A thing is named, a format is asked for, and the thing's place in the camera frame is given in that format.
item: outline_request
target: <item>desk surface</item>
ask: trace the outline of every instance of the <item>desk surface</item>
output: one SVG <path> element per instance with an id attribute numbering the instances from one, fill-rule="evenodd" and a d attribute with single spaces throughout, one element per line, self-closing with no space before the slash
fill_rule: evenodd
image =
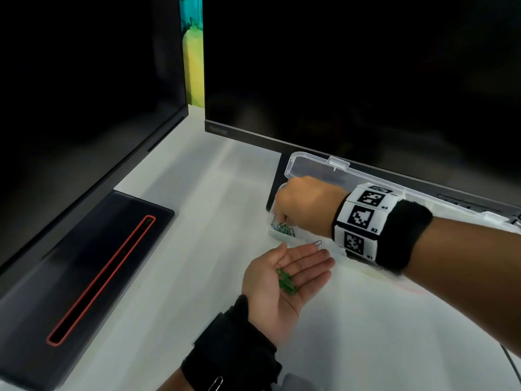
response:
<path id="1" fill-rule="evenodd" d="M 278 243 L 265 204 L 279 155 L 205 133 L 204 112 L 190 113 L 117 187 L 177 218 L 60 390 L 155 390 Z M 343 264 L 278 360 L 329 391 L 521 391 L 499 344 L 459 312 Z"/>

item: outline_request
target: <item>palm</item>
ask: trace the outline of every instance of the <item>palm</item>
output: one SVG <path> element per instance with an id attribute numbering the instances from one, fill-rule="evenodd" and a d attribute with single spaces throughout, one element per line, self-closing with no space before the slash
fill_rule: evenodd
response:
<path id="1" fill-rule="evenodd" d="M 257 258 L 246 270 L 243 293 L 248 296 L 250 321 L 275 345 L 287 340 L 303 306 L 331 277 L 335 260 L 315 244 L 277 248 Z M 279 288 L 276 269 L 293 278 L 298 293 L 290 296 Z"/>

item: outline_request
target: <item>monitor screen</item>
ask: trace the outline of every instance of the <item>monitor screen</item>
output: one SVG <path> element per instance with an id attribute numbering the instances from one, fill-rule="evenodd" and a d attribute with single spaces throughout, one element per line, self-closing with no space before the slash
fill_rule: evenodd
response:
<path id="1" fill-rule="evenodd" d="M 177 3 L 6 1 L 0 267 L 186 107 Z"/>
<path id="2" fill-rule="evenodd" d="M 204 0 L 206 119 L 521 205 L 521 0 Z"/>

